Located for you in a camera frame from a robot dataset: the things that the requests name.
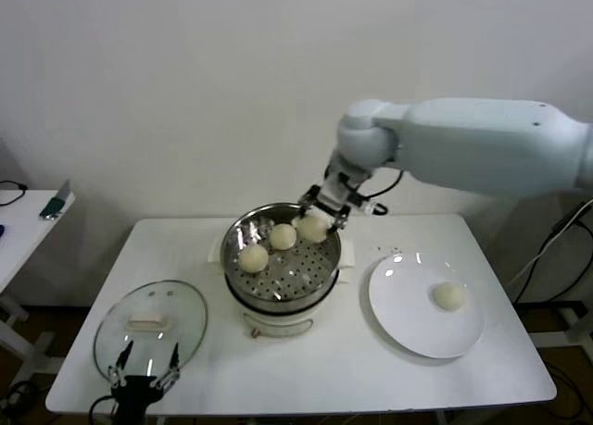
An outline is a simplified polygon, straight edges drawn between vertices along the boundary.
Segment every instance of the white plate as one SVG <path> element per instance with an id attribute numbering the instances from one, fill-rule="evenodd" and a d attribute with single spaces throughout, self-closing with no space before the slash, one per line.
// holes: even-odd
<path id="1" fill-rule="evenodd" d="M 411 351 L 434 358 L 462 356 L 484 329 L 469 277 L 438 255 L 389 256 L 369 280 L 372 311 L 383 329 Z M 444 281 L 465 287 L 465 303 L 457 311 L 446 311 L 433 300 L 433 289 Z"/>

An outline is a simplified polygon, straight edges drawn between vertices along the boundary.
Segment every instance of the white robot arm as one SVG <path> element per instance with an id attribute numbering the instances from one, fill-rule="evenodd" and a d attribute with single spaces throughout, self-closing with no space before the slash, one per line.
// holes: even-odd
<path id="1" fill-rule="evenodd" d="M 378 168 L 482 194 L 593 189 L 593 132 L 590 124 L 534 101 L 361 101 L 339 122 L 322 187 L 313 186 L 301 203 L 321 208 L 342 228 L 351 207 L 373 211 L 357 189 Z"/>

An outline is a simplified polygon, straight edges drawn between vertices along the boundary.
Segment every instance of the glass lid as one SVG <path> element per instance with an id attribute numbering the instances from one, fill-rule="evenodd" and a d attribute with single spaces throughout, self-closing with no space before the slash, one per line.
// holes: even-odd
<path id="1" fill-rule="evenodd" d="M 133 341 L 127 375 L 162 375 L 179 344 L 179 367 L 202 342 L 208 312 L 202 294 L 184 281 L 149 283 L 125 295 L 106 314 L 95 335 L 93 354 L 107 379 L 120 353 Z"/>

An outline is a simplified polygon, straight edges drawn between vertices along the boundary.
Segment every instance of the floor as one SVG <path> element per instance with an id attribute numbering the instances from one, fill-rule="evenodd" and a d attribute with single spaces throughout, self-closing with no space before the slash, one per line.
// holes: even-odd
<path id="1" fill-rule="evenodd" d="M 52 356 L 65 356 L 69 346 L 74 341 L 78 329 L 84 322 L 87 310 L 85 309 L 57 309 L 33 308 L 29 309 L 30 319 L 16 325 L 15 329 L 30 341 L 42 331 L 56 331 L 57 340 L 49 349 Z M 553 311 L 534 310 L 523 315 L 525 327 L 528 331 L 556 331 L 563 328 L 562 322 Z M 570 377 L 582 392 L 585 400 L 593 406 L 593 367 L 578 348 L 546 349 L 541 351 L 545 361 L 555 365 Z M 19 362 L 3 349 L 0 349 L 0 393 L 5 393 L 12 378 L 16 374 Z M 51 385 L 53 376 L 35 376 L 34 381 L 40 388 Z M 514 406 L 505 409 L 491 419 L 488 425 L 524 425 L 536 423 L 539 425 L 553 424 L 591 424 L 593 416 L 586 410 L 578 417 L 571 420 L 555 419 L 545 408 L 561 416 L 569 416 L 579 409 L 578 399 L 572 394 L 563 382 L 557 382 L 559 394 L 553 402 L 542 405 Z M 448 417 L 455 417 L 460 412 L 448 412 Z M 37 399 L 35 406 L 28 413 L 19 418 L 18 425 L 45 425 L 50 420 L 55 425 L 83 425 L 88 423 L 83 416 L 62 416 L 54 419 L 55 415 L 44 407 L 44 394 Z M 170 425 L 231 425 L 245 424 L 245 419 L 171 419 Z M 306 417 L 306 418 L 269 418 L 258 423 L 264 424 L 295 424 L 295 425 L 432 425 L 436 424 L 435 414 L 431 412 L 383 414 L 344 417 Z"/>

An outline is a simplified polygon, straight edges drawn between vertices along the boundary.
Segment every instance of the white table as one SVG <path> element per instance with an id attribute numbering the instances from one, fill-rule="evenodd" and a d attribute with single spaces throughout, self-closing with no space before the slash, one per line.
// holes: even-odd
<path id="1" fill-rule="evenodd" d="M 61 219 L 39 218 L 39 213 L 56 192 L 27 191 L 12 205 L 0 207 L 0 224 L 5 226 L 4 235 L 0 237 L 0 293 Z M 0 201 L 8 201 L 19 194 L 20 191 L 0 191 Z M 65 213 L 73 202 L 74 194 L 70 194 L 62 212 Z M 56 374 L 63 359 L 44 355 L 54 334 L 43 332 L 35 344 L 30 344 L 11 328 L 17 320 L 26 320 L 29 314 L 7 294 L 0 296 L 0 306 L 10 314 L 6 323 L 0 322 L 0 345 L 23 361 L 13 382 L 29 379 L 35 372 Z"/>
<path id="2" fill-rule="evenodd" d="M 97 296 L 46 399 L 59 413 L 86 413 L 108 384 L 93 362 L 93 339 L 109 308 L 150 281 L 178 279 L 208 303 L 204 342 L 160 402 L 157 416 L 326 414 L 500 406 L 545 401 L 556 388 L 465 222 L 455 215 L 353 218 L 357 266 L 343 269 L 323 320 L 292 338 L 249 337 L 213 240 L 231 219 L 138 222 Z M 393 346 L 366 311 L 366 277 L 376 261 L 402 252 L 439 251 L 475 276 L 486 328 L 463 357 L 433 360 Z M 111 405 L 97 411 L 108 412 Z"/>

